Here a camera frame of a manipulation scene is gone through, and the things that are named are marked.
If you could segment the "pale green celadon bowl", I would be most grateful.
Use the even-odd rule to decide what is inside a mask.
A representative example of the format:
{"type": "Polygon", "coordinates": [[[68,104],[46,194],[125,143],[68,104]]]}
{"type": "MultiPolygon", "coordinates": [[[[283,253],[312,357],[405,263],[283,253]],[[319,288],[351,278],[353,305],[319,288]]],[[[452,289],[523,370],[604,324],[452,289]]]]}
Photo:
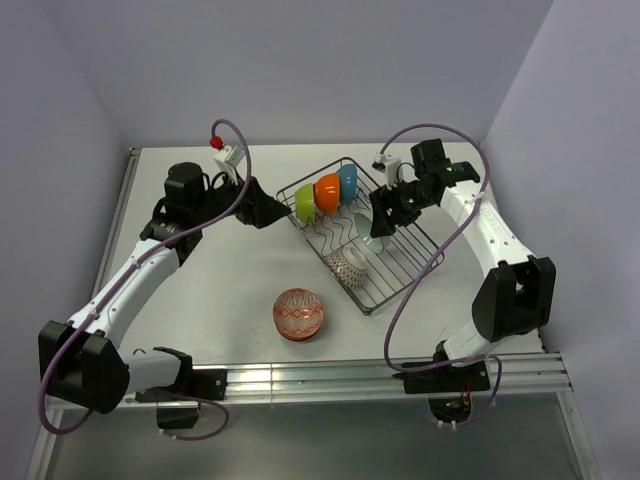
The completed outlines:
{"type": "Polygon", "coordinates": [[[354,215],[354,224],[360,239],[374,254],[381,254],[389,245],[390,236],[372,236],[373,223],[369,216],[363,213],[356,213],[354,215]]]}

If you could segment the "brown patterned bowl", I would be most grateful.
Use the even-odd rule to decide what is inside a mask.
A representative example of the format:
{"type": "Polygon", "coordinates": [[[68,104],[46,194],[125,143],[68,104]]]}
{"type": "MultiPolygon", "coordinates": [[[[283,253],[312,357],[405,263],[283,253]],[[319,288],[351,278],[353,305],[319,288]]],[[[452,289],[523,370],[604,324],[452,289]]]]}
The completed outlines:
{"type": "Polygon", "coordinates": [[[325,263],[334,276],[350,289],[359,288],[364,280],[366,257],[354,245],[347,245],[325,257],[325,263]]]}

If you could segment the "blue ceramic bowl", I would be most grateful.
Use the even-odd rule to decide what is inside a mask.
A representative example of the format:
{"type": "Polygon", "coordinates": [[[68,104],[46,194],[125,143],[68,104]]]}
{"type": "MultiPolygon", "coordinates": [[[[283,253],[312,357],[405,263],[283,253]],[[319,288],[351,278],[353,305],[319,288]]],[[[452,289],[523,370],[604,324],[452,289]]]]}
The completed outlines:
{"type": "Polygon", "coordinates": [[[341,205],[351,204],[358,193],[358,170],[353,163],[342,165],[337,170],[340,183],[340,197],[339,202],[341,205]]]}

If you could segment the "orange bowl white inside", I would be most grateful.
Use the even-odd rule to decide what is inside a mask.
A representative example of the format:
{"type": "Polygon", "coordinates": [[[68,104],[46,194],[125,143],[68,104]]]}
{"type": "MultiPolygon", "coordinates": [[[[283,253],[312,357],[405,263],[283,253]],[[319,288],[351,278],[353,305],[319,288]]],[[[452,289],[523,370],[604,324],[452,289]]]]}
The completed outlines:
{"type": "Polygon", "coordinates": [[[314,200],[322,213],[336,213],[340,200],[340,178],[337,173],[324,175],[314,184],[314,200]]]}

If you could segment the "orange patterned bowl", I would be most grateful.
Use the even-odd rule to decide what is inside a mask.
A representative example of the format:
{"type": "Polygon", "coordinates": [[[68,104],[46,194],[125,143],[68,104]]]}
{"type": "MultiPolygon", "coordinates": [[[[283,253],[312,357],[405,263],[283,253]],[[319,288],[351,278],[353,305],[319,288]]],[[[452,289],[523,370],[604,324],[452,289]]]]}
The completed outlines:
{"type": "Polygon", "coordinates": [[[282,335],[285,328],[291,325],[324,323],[324,305],[313,292],[303,288],[292,288],[277,297],[272,316],[276,330],[282,335]]]}

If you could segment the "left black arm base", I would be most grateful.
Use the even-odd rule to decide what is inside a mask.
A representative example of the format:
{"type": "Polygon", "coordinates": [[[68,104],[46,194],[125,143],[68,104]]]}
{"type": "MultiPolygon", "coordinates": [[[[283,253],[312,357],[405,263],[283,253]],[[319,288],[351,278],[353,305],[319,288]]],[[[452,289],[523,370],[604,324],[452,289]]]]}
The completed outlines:
{"type": "Polygon", "coordinates": [[[222,423],[214,432],[222,432],[228,425],[230,414],[220,404],[225,399],[228,371],[226,369],[196,369],[185,386],[154,387],[135,393],[137,403],[195,402],[195,407],[158,407],[157,426],[178,436],[192,431],[205,419],[204,410],[213,407],[222,413],[222,423]]]}

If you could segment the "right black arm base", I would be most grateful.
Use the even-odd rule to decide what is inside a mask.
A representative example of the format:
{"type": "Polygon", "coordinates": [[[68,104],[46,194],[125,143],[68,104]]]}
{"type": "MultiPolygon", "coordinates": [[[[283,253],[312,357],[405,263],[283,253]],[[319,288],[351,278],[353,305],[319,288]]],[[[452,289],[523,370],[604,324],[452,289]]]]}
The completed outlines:
{"type": "Polygon", "coordinates": [[[464,367],[445,366],[418,373],[396,373],[403,382],[404,393],[448,394],[448,397],[429,398],[431,414],[444,423],[456,424],[471,417],[474,392],[487,392],[491,384],[483,362],[464,367]]]}

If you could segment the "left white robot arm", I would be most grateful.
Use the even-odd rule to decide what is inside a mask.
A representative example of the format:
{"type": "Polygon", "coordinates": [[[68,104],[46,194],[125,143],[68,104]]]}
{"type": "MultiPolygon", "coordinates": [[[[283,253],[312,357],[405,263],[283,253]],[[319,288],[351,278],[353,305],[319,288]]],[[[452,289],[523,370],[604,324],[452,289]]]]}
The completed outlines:
{"type": "Polygon", "coordinates": [[[265,228],[290,215],[253,176],[222,184],[192,162],[171,166],[164,196],[140,233],[134,251],[104,288],[67,322],[48,322],[38,336],[42,397],[52,396],[106,414],[128,394],[160,388],[183,399],[195,386],[190,355],[155,347],[125,358],[119,347],[144,305],[189,258],[205,225],[235,216],[265,228]]]}

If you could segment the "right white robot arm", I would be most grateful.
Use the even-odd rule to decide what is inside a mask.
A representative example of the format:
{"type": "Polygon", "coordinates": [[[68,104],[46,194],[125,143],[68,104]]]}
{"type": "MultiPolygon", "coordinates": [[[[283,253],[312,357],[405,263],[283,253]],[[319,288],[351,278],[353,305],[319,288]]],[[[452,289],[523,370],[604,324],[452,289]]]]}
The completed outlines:
{"type": "Polygon", "coordinates": [[[536,256],[508,227],[494,204],[485,199],[486,174],[467,162],[452,162],[441,140],[425,140],[410,149],[414,179],[402,174],[401,160],[384,152],[372,166],[386,176],[370,196],[371,235],[390,236],[413,223],[428,207],[448,214],[474,253],[484,276],[471,307],[471,318],[436,348],[435,383],[452,390],[468,374],[467,365],[495,345],[545,326],[550,317],[556,267],[536,256]]]}

